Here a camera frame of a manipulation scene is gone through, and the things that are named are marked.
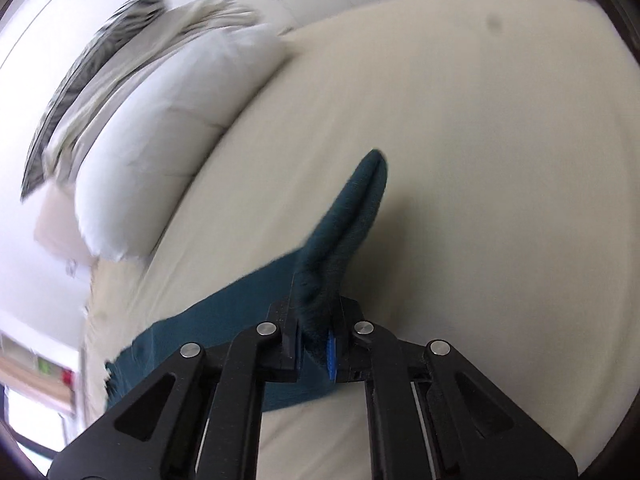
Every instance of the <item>red object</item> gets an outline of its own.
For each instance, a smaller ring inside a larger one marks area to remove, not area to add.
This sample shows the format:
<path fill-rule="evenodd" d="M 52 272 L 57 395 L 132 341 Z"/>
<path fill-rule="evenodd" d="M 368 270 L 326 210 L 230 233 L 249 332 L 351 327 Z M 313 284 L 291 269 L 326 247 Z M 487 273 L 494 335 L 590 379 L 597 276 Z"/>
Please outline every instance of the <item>red object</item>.
<path fill-rule="evenodd" d="M 62 382 L 71 387 L 74 382 L 74 373 L 71 370 L 62 370 Z"/>

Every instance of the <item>silver screw head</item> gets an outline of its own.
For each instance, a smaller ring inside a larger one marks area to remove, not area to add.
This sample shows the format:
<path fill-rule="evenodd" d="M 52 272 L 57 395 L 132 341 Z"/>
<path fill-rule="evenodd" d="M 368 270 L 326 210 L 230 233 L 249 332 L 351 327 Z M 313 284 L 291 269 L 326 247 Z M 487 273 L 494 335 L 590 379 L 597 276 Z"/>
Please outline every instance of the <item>silver screw head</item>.
<path fill-rule="evenodd" d="M 180 355 L 182 357 L 196 357 L 200 353 L 200 345 L 197 343 L 187 343 L 180 348 Z"/>
<path fill-rule="evenodd" d="M 447 355 L 451 350 L 451 346 L 446 341 L 434 341 L 430 348 L 436 355 Z"/>
<path fill-rule="evenodd" d="M 373 325 L 369 321 L 359 321 L 353 328 L 360 335 L 367 335 L 373 332 Z"/>
<path fill-rule="evenodd" d="M 273 323 L 269 323 L 268 321 L 264 323 L 260 323 L 260 325 L 258 325 L 258 327 L 256 328 L 256 330 L 258 331 L 258 334 L 260 335 L 271 335 L 277 329 L 278 329 L 277 326 L 275 326 Z"/>

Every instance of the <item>blue tag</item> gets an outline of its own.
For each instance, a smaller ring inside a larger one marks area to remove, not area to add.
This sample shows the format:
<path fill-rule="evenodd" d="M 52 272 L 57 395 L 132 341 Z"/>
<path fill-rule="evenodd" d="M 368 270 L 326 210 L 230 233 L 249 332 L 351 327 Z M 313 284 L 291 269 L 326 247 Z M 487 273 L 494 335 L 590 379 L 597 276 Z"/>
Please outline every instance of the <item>blue tag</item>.
<path fill-rule="evenodd" d="M 329 372 L 329 378 L 335 383 L 338 368 L 335 358 L 335 337 L 331 330 L 329 330 L 329 337 L 326 339 L 326 370 Z"/>

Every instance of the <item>teal cloth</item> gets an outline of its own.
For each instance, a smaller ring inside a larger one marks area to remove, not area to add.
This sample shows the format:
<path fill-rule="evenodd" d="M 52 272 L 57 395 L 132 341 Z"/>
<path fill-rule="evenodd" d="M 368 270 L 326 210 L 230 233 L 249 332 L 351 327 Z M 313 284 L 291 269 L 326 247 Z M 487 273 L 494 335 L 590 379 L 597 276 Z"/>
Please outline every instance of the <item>teal cloth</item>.
<path fill-rule="evenodd" d="M 373 150 L 300 250 L 140 334 L 113 363 L 106 364 L 110 372 L 108 408 L 181 345 L 197 342 L 210 347 L 231 341 L 240 331 L 263 321 L 270 304 L 289 294 L 303 328 L 305 348 L 313 359 L 303 359 L 297 383 L 266 385 L 263 410 L 285 408 L 330 393 L 335 387 L 326 371 L 330 303 L 338 295 L 348 261 L 373 224 L 385 183 L 386 162 Z"/>

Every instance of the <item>mattress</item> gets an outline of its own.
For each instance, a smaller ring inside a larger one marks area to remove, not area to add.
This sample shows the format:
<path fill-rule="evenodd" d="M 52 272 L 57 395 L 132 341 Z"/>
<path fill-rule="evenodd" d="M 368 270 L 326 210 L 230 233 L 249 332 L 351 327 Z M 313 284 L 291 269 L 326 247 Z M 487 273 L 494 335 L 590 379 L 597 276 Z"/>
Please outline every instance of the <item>mattress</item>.
<path fill-rule="evenodd" d="M 90 418 L 105 360 L 300 246 L 379 148 L 385 197 L 342 293 L 400 338 L 449 340 L 583 470 L 640 386 L 640 70 L 607 17 L 393 0 L 286 38 L 151 261 L 98 264 Z M 265 414 L 258 477 L 370 478 L 361 385 Z"/>

